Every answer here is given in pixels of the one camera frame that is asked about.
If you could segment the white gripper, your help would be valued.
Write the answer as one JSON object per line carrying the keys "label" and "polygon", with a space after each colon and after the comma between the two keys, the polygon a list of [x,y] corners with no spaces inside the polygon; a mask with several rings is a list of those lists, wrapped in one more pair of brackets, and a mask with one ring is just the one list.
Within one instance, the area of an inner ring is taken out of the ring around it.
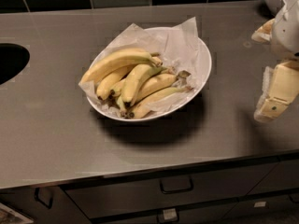
{"label": "white gripper", "polygon": [[[283,7],[275,19],[259,27],[251,39],[266,43],[271,38],[271,50],[275,54],[298,54],[299,0],[282,0],[282,2]],[[277,119],[298,96],[299,62],[285,61],[275,68],[267,66],[263,73],[262,91],[254,118],[266,123]]]}

